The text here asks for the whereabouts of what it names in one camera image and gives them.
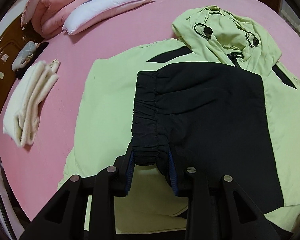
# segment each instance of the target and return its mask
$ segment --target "metal bolt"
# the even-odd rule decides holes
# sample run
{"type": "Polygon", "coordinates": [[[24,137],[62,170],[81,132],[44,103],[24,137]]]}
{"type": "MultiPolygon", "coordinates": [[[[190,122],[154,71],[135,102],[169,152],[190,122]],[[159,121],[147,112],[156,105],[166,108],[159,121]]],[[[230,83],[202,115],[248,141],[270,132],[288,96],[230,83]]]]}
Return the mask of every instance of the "metal bolt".
{"type": "Polygon", "coordinates": [[[70,177],[70,180],[72,181],[72,182],[76,182],[76,181],[78,181],[80,179],[80,176],[79,175],[72,175],[71,177],[70,177]]]}
{"type": "Polygon", "coordinates": [[[117,170],[117,168],[115,167],[115,166],[109,166],[108,168],[107,168],[107,171],[108,172],[115,172],[117,170]]]}
{"type": "Polygon", "coordinates": [[[189,173],[195,173],[197,170],[195,169],[195,167],[188,167],[187,168],[187,172],[189,173]]]}
{"type": "Polygon", "coordinates": [[[230,175],[224,175],[223,176],[223,179],[226,181],[226,182],[231,182],[233,179],[230,175]]]}

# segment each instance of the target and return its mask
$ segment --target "clothing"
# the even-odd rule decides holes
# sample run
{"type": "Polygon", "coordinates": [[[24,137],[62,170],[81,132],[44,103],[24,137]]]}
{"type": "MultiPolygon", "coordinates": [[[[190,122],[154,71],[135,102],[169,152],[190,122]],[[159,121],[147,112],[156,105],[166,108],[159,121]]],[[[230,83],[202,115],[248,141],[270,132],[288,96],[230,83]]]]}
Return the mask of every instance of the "clothing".
{"type": "Polygon", "coordinates": [[[180,62],[139,72],[136,87],[137,165],[156,163],[166,175],[173,143],[211,185],[229,174],[263,214],[283,206],[261,76],[220,63],[180,62]]]}
{"type": "MultiPolygon", "coordinates": [[[[80,103],[74,148],[67,157],[64,178],[59,186],[73,174],[82,177],[95,175],[113,165],[117,156],[124,155],[131,140],[138,72],[157,71],[172,63],[193,61],[222,63],[233,68],[234,63],[228,54],[240,52],[243,58],[236,59],[240,68],[258,74],[266,84],[263,91],[268,130],[285,206],[272,211],[270,220],[291,231],[290,221],[296,217],[286,207],[300,210],[300,172],[291,172],[296,167],[300,171],[300,80],[278,61],[280,49],[269,33],[252,19],[209,6],[186,11],[173,22],[172,28],[178,40],[138,46],[110,59],[94,62],[80,103]],[[207,40],[194,31],[197,23],[213,29],[211,39],[207,40]],[[257,47],[249,46],[246,32],[252,32],[260,41],[257,47]],[[181,53],[171,56],[176,51],[181,53]],[[296,89],[284,85],[276,90],[279,83],[284,83],[272,71],[275,65],[296,89]]],[[[186,227],[186,220],[177,216],[186,209],[187,199],[173,195],[155,165],[136,166],[128,196],[115,198],[116,230],[121,233],[182,230],[186,227]]],[[[86,219],[85,229],[88,229],[88,223],[89,219],[86,219]]]]}
{"type": "Polygon", "coordinates": [[[59,65],[56,59],[50,65],[44,61],[32,65],[12,93],[3,117],[3,133],[18,147],[33,144],[40,121],[38,105],[58,80],[59,65]]]}
{"type": "Polygon", "coordinates": [[[31,57],[30,61],[23,68],[19,68],[19,69],[16,70],[16,78],[17,79],[21,79],[25,75],[28,68],[30,68],[34,64],[36,59],[39,57],[39,55],[43,52],[43,50],[48,45],[49,45],[49,42],[40,43],[37,50],[32,54],[32,57],[31,57]]]}
{"type": "Polygon", "coordinates": [[[12,63],[12,70],[16,71],[19,68],[23,68],[26,64],[25,62],[31,55],[37,50],[37,46],[33,41],[29,41],[19,52],[18,56],[12,63]]]}

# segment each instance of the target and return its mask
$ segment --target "wall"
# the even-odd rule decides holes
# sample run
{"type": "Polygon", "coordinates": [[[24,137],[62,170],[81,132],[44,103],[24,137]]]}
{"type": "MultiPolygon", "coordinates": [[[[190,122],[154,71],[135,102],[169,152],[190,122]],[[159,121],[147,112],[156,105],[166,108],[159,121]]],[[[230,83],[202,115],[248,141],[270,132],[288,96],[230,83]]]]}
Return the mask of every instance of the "wall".
{"type": "Polygon", "coordinates": [[[0,22],[0,36],[11,22],[22,13],[26,0],[17,0],[0,22]]]}

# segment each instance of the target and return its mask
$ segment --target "bed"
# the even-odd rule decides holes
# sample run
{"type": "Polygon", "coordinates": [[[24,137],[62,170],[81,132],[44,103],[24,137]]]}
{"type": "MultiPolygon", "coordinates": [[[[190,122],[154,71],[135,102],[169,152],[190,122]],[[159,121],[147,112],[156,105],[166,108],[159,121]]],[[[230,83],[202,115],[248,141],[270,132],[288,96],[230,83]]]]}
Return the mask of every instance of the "bed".
{"type": "Polygon", "coordinates": [[[9,184],[32,220],[56,192],[66,157],[74,145],[74,129],[84,83],[97,58],[109,58],[132,47],[174,38],[171,23],[187,9],[218,5],[253,18],[275,39],[281,61],[300,78],[300,38],[274,11],[256,0],[154,0],[153,2],[68,36],[48,40],[38,60],[61,62],[59,80],[41,103],[34,144],[18,148],[2,133],[2,120],[16,81],[0,114],[0,156],[9,184]]]}

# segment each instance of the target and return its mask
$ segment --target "white towel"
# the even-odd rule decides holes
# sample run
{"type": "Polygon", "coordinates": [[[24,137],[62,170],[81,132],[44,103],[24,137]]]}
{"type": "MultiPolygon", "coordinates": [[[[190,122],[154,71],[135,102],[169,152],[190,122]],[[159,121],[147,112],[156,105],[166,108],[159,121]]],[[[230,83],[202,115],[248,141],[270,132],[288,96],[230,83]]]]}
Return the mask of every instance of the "white towel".
{"type": "Polygon", "coordinates": [[[38,106],[58,80],[60,62],[39,61],[32,65],[11,95],[3,117],[3,133],[19,147],[32,145],[39,127],[38,106]]]}

